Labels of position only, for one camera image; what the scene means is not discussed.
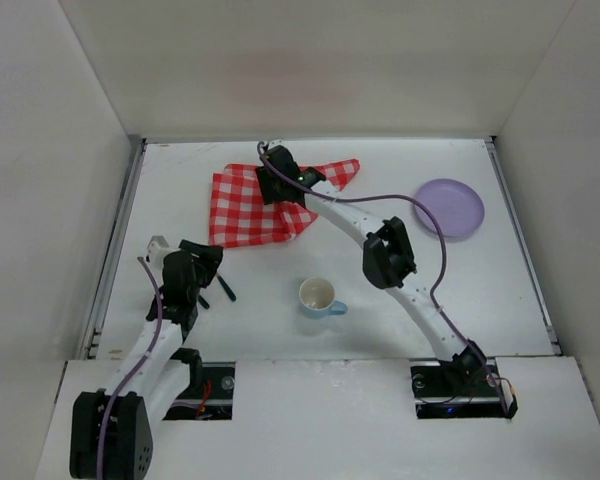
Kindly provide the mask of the red white checkered cloth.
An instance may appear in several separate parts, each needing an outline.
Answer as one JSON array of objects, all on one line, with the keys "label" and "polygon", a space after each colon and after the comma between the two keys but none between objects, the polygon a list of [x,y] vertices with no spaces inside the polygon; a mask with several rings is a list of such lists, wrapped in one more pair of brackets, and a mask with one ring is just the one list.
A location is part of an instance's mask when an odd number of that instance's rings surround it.
[{"label": "red white checkered cloth", "polygon": [[224,248],[290,241],[318,216],[290,202],[266,205],[256,167],[228,164],[212,178],[208,240]]}]

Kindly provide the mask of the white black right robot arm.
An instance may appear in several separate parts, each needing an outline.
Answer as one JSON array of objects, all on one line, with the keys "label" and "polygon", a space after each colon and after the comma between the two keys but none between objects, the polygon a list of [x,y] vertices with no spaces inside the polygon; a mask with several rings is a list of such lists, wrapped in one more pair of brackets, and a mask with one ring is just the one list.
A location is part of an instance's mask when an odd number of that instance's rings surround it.
[{"label": "white black right robot arm", "polygon": [[416,278],[415,255],[403,221],[396,216],[382,219],[357,207],[363,202],[401,199],[423,209],[421,203],[398,194],[345,198],[324,174],[313,167],[300,168],[286,147],[259,142],[257,152],[262,162],[257,168],[257,178],[264,202],[300,205],[328,220],[362,249],[365,278],[407,312],[429,342],[456,395],[479,381],[492,387],[499,385],[485,354],[459,331],[435,298],[435,291],[446,273],[444,239],[439,239],[440,274],[434,285],[426,288]]}]

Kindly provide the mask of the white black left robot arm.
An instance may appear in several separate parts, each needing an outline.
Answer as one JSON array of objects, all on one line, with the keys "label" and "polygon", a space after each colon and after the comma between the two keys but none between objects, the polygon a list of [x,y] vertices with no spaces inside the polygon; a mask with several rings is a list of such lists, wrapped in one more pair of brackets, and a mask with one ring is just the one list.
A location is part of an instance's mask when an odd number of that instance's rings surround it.
[{"label": "white black left robot arm", "polygon": [[202,412],[212,393],[200,353],[185,347],[198,317],[201,290],[217,275],[220,246],[161,237],[138,259],[153,288],[142,331],[113,376],[74,401],[69,473],[74,479],[143,479],[153,456],[153,428],[188,390],[200,391]]}]

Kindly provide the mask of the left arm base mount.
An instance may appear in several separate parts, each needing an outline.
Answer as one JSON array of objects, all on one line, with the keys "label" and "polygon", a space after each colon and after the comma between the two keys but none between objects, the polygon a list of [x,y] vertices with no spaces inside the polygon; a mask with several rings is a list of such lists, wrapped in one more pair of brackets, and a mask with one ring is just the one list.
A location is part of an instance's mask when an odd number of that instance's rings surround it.
[{"label": "left arm base mount", "polygon": [[164,419],[166,421],[225,421],[233,416],[235,363],[204,363],[199,386],[181,393]]}]

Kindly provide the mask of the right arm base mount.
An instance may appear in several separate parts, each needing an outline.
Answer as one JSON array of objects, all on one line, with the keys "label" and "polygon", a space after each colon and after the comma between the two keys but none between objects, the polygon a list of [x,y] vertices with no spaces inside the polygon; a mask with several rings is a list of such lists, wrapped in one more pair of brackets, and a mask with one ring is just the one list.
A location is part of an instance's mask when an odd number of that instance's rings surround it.
[{"label": "right arm base mount", "polygon": [[410,368],[411,388],[416,417],[419,420],[513,419],[518,412],[515,389],[488,364],[489,376],[480,373],[468,384],[453,386],[444,376],[443,367],[416,364]]}]

